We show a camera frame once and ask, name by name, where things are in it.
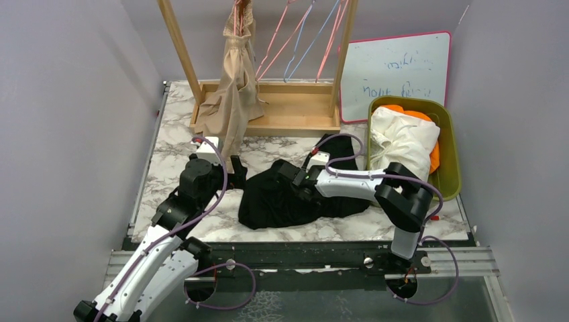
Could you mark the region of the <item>black shorts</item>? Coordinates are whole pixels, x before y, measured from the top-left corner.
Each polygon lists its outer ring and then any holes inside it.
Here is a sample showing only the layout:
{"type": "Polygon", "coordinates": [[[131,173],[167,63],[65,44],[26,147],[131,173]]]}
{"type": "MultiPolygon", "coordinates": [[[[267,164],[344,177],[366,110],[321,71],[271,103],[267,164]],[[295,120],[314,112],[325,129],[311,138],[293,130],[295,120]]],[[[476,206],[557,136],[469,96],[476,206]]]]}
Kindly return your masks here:
{"type": "Polygon", "coordinates": [[[292,188],[280,182],[278,170],[288,161],[277,159],[271,167],[246,181],[238,221],[250,229],[304,225],[321,217],[344,218],[361,213],[370,201],[349,197],[325,198],[319,204],[296,197],[292,188]]]}

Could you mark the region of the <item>pink wire hanger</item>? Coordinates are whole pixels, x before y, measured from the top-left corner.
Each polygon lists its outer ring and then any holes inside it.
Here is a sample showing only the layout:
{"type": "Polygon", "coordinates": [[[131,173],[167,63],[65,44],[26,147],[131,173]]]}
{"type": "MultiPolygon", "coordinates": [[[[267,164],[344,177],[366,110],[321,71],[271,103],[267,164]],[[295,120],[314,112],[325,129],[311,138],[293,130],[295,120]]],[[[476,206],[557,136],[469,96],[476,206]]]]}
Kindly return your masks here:
{"type": "Polygon", "coordinates": [[[321,74],[323,72],[323,69],[324,69],[326,63],[327,63],[329,53],[331,52],[331,48],[332,48],[332,45],[334,43],[335,37],[336,37],[338,30],[342,24],[342,20],[344,18],[344,15],[345,15],[345,12],[346,12],[346,9],[348,7],[349,2],[350,2],[349,0],[341,0],[338,4],[338,9],[336,11],[336,16],[335,16],[335,19],[333,21],[333,26],[332,26],[331,33],[329,36],[329,40],[328,40],[325,52],[323,54],[321,64],[319,66],[317,76],[315,78],[315,82],[317,82],[317,83],[318,83],[319,79],[321,78],[321,74]]]}

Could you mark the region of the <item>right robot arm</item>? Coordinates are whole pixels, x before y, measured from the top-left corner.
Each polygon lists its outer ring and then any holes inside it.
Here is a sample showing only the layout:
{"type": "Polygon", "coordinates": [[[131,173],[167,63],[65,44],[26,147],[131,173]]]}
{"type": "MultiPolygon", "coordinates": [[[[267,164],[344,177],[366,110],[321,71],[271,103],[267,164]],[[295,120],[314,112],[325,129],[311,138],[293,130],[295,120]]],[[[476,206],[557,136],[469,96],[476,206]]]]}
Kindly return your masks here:
{"type": "Polygon", "coordinates": [[[384,170],[340,170],[312,166],[308,171],[291,164],[282,165],[278,181],[290,187],[302,201],[318,204],[334,197],[376,202],[395,226],[389,268],[403,273],[414,263],[433,187],[408,168],[392,162],[384,170]]]}

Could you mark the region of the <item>olive green plastic bin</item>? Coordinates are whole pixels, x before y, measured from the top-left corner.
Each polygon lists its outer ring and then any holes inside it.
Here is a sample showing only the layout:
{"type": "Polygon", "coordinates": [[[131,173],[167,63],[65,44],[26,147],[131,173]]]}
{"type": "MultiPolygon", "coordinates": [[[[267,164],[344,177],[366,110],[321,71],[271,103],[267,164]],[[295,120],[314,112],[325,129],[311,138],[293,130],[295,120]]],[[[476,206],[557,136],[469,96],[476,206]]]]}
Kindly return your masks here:
{"type": "Polygon", "coordinates": [[[405,109],[426,114],[440,128],[437,140],[439,144],[439,167],[429,175],[428,182],[440,191],[444,201],[457,197],[462,188],[462,177],[457,140],[450,112],[443,105],[429,99],[385,95],[371,101],[368,114],[372,115],[381,105],[399,105],[405,109]]]}

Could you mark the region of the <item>pink framed whiteboard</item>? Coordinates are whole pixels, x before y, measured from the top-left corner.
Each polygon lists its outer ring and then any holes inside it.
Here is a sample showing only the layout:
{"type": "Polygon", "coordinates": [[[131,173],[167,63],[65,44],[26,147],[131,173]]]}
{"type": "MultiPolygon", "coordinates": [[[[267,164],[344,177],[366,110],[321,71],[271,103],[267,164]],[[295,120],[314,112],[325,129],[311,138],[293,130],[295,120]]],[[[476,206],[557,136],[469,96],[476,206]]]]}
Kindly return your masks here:
{"type": "Polygon", "coordinates": [[[369,104],[382,96],[445,105],[451,43],[447,31],[351,41],[340,84],[341,121],[366,121],[369,104]]]}

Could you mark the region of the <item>orange shorts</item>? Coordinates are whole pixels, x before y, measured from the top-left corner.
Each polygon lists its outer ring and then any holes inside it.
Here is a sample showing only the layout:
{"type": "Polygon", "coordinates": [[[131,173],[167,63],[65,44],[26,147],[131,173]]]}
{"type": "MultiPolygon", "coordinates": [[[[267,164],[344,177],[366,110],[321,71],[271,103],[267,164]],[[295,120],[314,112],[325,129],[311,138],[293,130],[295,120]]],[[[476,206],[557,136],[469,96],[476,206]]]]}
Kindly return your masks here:
{"type": "MultiPolygon", "coordinates": [[[[432,122],[431,118],[428,115],[421,113],[421,112],[418,112],[418,111],[404,110],[403,107],[400,105],[381,105],[380,107],[390,109],[392,111],[396,111],[398,113],[402,113],[405,115],[409,115],[411,117],[415,117],[418,119],[422,119],[425,121],[432,122]]],[[[436,142],[435,146],[431,149],[431,153],[429,155],[429,158],[430,158],[429,174],[432,174],[440,166],[439,142],[436,142]]]]}

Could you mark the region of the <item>white shorts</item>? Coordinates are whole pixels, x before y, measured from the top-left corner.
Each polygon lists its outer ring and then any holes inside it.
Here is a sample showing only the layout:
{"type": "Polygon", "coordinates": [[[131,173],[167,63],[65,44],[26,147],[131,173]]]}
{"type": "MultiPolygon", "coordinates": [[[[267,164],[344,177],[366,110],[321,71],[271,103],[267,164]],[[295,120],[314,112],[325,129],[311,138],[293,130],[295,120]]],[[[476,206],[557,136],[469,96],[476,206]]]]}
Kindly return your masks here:
{"type": "Polygon", "coordinates": [[[433,121],[378,107],[370,118],[368,167],[377,170],[398,162],[426,181],[429,155],[439,134],[440,128],[433,121]]]}

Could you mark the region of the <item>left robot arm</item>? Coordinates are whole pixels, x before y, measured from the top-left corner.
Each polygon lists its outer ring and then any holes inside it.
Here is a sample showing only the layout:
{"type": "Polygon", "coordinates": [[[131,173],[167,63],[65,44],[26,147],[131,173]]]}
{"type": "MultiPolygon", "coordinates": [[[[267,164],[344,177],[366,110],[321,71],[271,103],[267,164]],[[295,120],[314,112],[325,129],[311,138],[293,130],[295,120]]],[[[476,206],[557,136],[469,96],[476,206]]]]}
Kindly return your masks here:
{"type": "Polygon", "coordinates": [[[194,274],[211,266],[211,248],[189,232],[228,189],[243,189],[246,167],[230,158],[233,173],[217,161],[191,154],[178,186],[159,204],[152,224],[136,251],[110,284],[92,301],[74,309],[76,321],[147,321],[157,306],[194,274]]]}

